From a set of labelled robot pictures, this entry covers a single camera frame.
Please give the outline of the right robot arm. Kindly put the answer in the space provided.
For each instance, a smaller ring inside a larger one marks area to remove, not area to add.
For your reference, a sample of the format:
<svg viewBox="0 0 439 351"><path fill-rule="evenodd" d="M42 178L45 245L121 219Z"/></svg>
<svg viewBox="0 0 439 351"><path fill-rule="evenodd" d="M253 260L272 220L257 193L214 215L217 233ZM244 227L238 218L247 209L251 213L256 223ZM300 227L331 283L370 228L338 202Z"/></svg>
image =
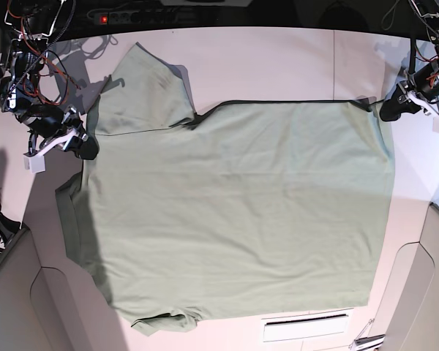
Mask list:
<svg viewBox="0 0 439 351"><path fill-rule="evenodd" d="M78 110L67 104L76 81L52 47L70 27L75 1L7 1L6 29L1 36L0 110L28 127L28 157L52 148L71 152L82 160L96 158L97 141L85 130ZM47 98L40 88L42 71L59 76L64 92Z"/></svg>

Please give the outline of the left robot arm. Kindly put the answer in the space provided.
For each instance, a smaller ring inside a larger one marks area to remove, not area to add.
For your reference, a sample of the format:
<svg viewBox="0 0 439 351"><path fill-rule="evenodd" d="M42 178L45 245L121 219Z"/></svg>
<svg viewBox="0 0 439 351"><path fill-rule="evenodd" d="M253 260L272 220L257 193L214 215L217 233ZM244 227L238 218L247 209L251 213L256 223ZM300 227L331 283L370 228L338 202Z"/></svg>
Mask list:
<svg viewBox="0 0 439 351"><path fill-rule="evenodd" d="M405 79L395 85L393 94L380 108L379 116L384 122L394 122L404 113L419 111L439 118L439 1L409 1L408 6L424 27L435 55L425 56L416 34L410 34L408 69Z"/></svg>

